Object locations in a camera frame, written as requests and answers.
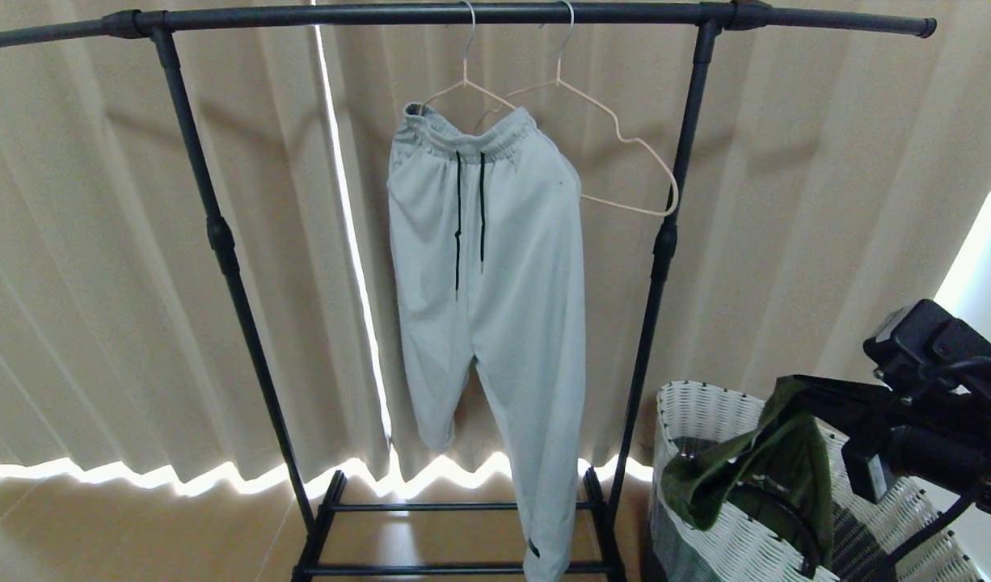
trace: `black metal rack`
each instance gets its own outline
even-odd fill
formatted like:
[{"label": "black metal rack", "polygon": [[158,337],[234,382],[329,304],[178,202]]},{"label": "black metal rack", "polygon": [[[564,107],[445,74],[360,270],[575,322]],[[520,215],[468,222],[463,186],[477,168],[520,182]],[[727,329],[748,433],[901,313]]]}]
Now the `black metal rack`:
[{"label": "black metal rack", "polygon": [[[702,3],[577,3],[573,4],[576,23],[687,23],[698,26],[698,38],[693,49],[693,69],[686,96],[686,108],[681,122],[679,144],[676,148],[673,172],[679,183],[679,194],[686,183],[696,123],[703,100],[707,79],[707,67],[711,63],[715,38],[726,30],[751,30],[765,26],[800,26],[827,29],[862,30],[909,34],[925,38],[931,36],[938,23],[935,19],[900,18],[890,15],[862,15],[854,12],[807,11],[791,8],[775,8],[758,0],[733,0],[732,2]],[[234,308],[240,320],[251,361],[258,376],[259,386],[266,401],[280,452],[288,467],[295,491],[299,512],[307,531],[305,545],[298,563],[293,568],[292,580],[301,582],[318,576],[438,576],[438,575],[514,575],[522,574],[519,563],[440,563],[420,566],[370,566],[369,564],[321,564],[319,556],[337,513],[341,512],[444,512],[444,511],[510,511],[515,504],[341,504],[341,493],[347,479],[344,473],[335,472],[329,489],[324,495],[318,512],[305,493],[298,465],[293,456],[291,438],[280,409],[276,390],[269,372],[266,355],[255,328],[255,318],[248,305],[247,292],[240,276],[240,264],[234,251],[234,236],[219,210],[211,176],[201,151],[188,93],[183,82],[180,59],[175,51],[173,33],[182,30],[229,29],[304,25],[423,25],[423,23],[569,23],[571,12],[562,3],[492,3],[477,4],[472,10],[465,4],[343,4],[322,6],[271,6],[249,8],[218,8],[202,11],[119,11],[101,19],[73,23],[38,26],[0,32],[0,48],[20,44],[46,43],[67,38],[114,36],[118,38],[150,38],[157,53],[169,92],[173,99],[180,132],[183,136],[190,167],[193,169],[197,191],[205,207],[208,222],[208,240],[218,258],[219,268],[226,277],[233,298]],[[667,279],[668,268],[677,240],[676,211],[661,224],[654,242],[654,261],[651,269],[650,293],[643,313],[643,328],[639,333],[635,368],[629,387],[625,416],[625,432],[622,435],[621,452],[614,471],[614,483],[607,500],[603,498],[596,472],[589,468],[583,484],[588,501],[580,501],[578,509],[592,512],[600,560],[573,561],[568,568],[573,572],[602,572],[609,580],[624,580],[618,544],[614,538],[614,518],[621,501],[625,480],[625,463],[632,445],[639,413],[639,400],[643,395],[643,383],[647,376],[654,330],[661,305],[661,295]]]}]

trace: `white wicker basket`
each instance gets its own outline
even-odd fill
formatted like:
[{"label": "white wicker basket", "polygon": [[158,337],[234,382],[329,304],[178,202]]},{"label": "white wicker basket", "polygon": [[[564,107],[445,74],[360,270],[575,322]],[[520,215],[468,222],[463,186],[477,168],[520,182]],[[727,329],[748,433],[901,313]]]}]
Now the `white wicker basket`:
[{"label": "white wicker basket", "polygon": [[[661,387],[657,395],[658,436],[654,450],[654,491],[656,500],[669,514],[681,539],[698,553],[706,566],[721,580],[806,581],[798,573],[802,563],[796,549],[777,539],[776,534],[757,521],[748,519],[735,505],[724,504],[709,531],[700,531],[684,523],[667,509],[658,486],[661,472],[679,453],[691,453],[687,443],[721,442],[753,430],[765,402],[738,391],[707,386],[699,382],[672,382]],[[835,506],[846,509],[843,519],[853,518],[860,527],[835,531],[834,570],[843,571],[844,579],[862,579],[873,571],[870,555],[860,553],[855,539],[871,534],[874,546],[890,552],[938,515],[923,491],[910,479],[899,479],[880,504],[870,504],[851,492],[840,449],[847,438],[822,428],[829,465],[832,469]],[[657,533],[652,539],[657,544]],[[959,548],[951,533],[940,533],[906,556],[898,564],[897,579],[906,581],[973,582],[979,579],[976,568]],[[820,567],[816,582],[839,580],[834,572]]]}]

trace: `green cloth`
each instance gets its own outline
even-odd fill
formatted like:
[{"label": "green cloth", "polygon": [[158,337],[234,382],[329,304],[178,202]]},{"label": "green cloth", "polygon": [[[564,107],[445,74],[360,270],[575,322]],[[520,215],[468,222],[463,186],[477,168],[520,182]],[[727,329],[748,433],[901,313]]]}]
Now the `green cloth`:
[{"label": "green cloth", "polygon": [[702,450],[695,457],[676,456],[664,468],[660,485],[668,506],[695,528],[711,529],[723,502],[729,500],[807,553],[791,520],[775,506],[749,495],[729,496],[737,483],[773,492],[790,502],[808,525],[820,547],[821,564],[829,568],[833,553],[829,455],[816,417],[787,408],[801,390],[805,390],[801,380],[779,378],[755,430]]}]

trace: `hanger hook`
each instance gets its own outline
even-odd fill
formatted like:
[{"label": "hanger hook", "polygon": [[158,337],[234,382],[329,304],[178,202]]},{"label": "hanger hook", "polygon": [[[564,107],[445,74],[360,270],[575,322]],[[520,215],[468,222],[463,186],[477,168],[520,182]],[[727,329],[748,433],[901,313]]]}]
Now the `hanger hook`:
[{"label": "hanger hook", "polygon": [[478,16],[474,14],[474,4],[470,4],[467,0],[459,1],[470,8],[470,36],[466,38],[466,47],[463,47],[463,62],[466,62],[466,55],[470,52],[470,44],[474,43],[474,33],[478,30]]},{"label": "hanger hook", "polygon": [[569,10],[571,12],[571,26],[567,29],[567,36],[565,36],[563,38],[563,42],[561,43],[561,49],[559,50],[559,53],[557,54],[557,64],[558,65],[559,65],[559,63],[563,59],[563,49],[565,49],[567,47],[567,41],[569,41],[571,39],[571,33],[574,32],[574,7],[571,5],[570,2],[568,2],[568,0],[559,0],[559,1],[561,1],[562,3],[567,4],[567,10]]}]

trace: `floor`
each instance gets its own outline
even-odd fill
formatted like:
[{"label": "floor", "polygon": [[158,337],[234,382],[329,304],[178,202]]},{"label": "floor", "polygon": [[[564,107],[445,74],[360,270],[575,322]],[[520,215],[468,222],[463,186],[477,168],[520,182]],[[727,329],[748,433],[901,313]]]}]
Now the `floor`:
[{"label": "floor", "polygon": [[[604,490],[609,490],[607,483]],[[650,483],[628,478],[622,494],[618,545],[629,580],[639,580],[648,490]],[[509,479],[497,475],[473,491],[437,482],[414,501],[512,498]],[[344,501],[370,502],[376,497],[365,483],[351,479]],[[0,479],[0,581],[286,581],[304,538],[292,494],[284,485],[241,495],[221,483],[197,497],[181,497],[171,487],[146,490],[121,479],[99,485],[70,476]],[[411,518],[405,512],[358,513],[337,516],[324,560],[503,561],[521,559],[522,551],[514,512],[418,512]],[[574,557],[598,556],[592,521],[580,513]],[[459,578],[521,579],[443,580]],[[568,582],[601,579],[565,577]]]}]

